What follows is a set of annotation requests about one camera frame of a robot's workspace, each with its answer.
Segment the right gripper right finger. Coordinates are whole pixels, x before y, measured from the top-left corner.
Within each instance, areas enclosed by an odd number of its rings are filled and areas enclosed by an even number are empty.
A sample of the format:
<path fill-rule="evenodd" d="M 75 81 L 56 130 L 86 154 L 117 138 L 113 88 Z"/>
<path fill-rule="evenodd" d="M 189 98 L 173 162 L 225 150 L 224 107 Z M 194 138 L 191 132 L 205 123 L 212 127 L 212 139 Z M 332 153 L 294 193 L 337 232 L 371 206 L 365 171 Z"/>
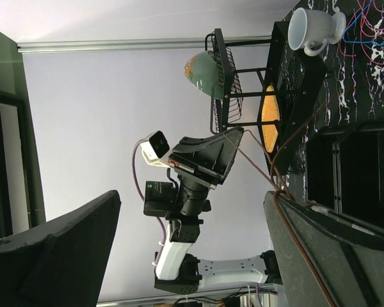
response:
<path fill-rule="evenodd" d="M 273 195 L 263 206 L 289 306 L 384 306 L 384 237 Z"/>

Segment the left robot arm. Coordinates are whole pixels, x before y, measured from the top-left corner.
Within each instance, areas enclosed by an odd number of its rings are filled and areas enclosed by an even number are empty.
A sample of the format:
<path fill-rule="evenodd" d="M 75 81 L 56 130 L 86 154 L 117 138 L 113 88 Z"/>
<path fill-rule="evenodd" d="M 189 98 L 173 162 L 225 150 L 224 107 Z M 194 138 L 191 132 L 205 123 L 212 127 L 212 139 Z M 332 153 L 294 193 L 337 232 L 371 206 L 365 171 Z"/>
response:
<path fill-rule="evenodd" d="M 244 129 L 233 127 L 208 138 L 182 138 L 170 147 L 159 130 L 135 146 L 150 166 L 174 171 L 177 180 L 148 181 L 141 192 L 143 213 L 167 221 L 154 260 L 154 286 L 189 295 L 230 283 L 281 283 L 274 251 L 237 260 L 200 260 L 189 249 L 200 235 L 202 212 L 211 210 L 209 191 L 224 183 L 233 166 Z"/>

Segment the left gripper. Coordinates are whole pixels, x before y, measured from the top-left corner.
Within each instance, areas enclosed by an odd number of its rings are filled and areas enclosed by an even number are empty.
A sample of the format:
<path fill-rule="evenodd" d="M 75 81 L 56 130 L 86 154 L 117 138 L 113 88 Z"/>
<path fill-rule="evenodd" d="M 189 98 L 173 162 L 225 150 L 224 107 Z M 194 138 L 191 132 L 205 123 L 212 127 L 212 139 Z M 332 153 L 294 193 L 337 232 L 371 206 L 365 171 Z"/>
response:
<path fill-rule="evenodd" d="M 227 178 L 243 132 L 242 127 L 233 127 L 208 138 L 184 137 L 173 147 L 168 163 L 183 177 L 214 189 Z"/>

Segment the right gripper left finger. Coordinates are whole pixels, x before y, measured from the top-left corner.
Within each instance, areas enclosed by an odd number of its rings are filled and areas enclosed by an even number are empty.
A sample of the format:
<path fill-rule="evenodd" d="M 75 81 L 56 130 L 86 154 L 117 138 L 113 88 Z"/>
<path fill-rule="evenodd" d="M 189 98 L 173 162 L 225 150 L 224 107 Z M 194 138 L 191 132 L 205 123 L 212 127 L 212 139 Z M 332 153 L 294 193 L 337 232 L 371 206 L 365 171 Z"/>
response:
<path fill-rule="evenodd" d="M 0 239 L 0 306 L 96 306 L 121 201 L 108 191 Z"/>

